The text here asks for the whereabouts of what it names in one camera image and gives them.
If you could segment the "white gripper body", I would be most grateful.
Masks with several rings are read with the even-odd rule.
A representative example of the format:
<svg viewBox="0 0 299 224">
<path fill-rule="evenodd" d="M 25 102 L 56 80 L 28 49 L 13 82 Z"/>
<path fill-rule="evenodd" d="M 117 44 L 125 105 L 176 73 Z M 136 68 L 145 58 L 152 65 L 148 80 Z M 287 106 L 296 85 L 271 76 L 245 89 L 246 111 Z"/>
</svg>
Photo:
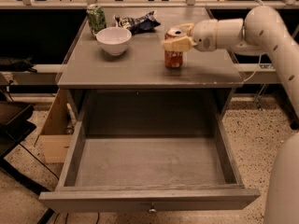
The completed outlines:
<svg viewBox="0 0 299 224">
<path fill-rule="evenodd" d="M 206 20 L 196 23 L 192 29 L 193 46 L 199 51 L 214 51 L 217 48 L 217 20 Z"/>
</svg>

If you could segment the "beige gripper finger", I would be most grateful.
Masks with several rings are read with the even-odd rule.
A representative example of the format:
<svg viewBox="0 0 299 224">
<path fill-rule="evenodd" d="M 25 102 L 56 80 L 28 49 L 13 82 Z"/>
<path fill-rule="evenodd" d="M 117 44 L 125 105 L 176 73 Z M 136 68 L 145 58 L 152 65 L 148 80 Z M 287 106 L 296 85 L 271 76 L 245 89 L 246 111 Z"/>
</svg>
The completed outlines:
<svg viewBox="0 0 299 224">
<path fill-rule="evenodd" d="M 187 52 L 196 45 L 197 43 L 187 35 L 183 37 L 166 39 L 162 42 L 164 50 L 174 52 Z"/>
<path fill-rule="evenodd" d="M 180 24 L 178 26 L 179 35 L 180 36 L 191 36 L 192 35 L 192 29 L 194 27 L 193 23 L 184 23 Z"/>
</svg>

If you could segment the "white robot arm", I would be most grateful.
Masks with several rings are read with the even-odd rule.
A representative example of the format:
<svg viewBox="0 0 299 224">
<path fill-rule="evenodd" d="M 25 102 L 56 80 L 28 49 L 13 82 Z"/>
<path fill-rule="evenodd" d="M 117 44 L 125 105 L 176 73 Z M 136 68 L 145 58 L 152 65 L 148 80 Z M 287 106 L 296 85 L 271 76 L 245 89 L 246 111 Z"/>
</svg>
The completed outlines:
<svg viewBox="0 0 299 224">
<path fill-rule="evenodd" d="M 267 54 L 299 115 L 299 45 L 275 9 L 261 5 L 244 19 L 207 20 L 178 28 L 182 34 L 166 39 L 165 50 L 228 49 L 239 54 Z M 281 146 L 275 158 L 263 224 L 299 224 L 299 133 Z"/>
</svg>

